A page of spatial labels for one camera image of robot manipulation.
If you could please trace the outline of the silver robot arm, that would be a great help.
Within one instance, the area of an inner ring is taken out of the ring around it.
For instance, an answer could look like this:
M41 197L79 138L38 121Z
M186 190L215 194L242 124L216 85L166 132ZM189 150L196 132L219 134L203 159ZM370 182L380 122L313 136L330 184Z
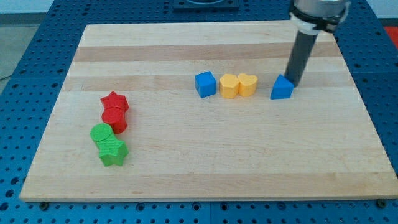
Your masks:
M349 0L291 0L289 18L297 26L284 77L297 87L321 31L334 33L349 13Z

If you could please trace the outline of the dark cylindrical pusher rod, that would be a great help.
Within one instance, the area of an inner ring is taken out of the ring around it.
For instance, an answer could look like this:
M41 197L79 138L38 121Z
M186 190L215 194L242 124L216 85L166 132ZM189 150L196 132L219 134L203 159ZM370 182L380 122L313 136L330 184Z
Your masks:
M310 58L313 46L318 35L308 35L297 32L284 77L297 87L302 79L303 72Z

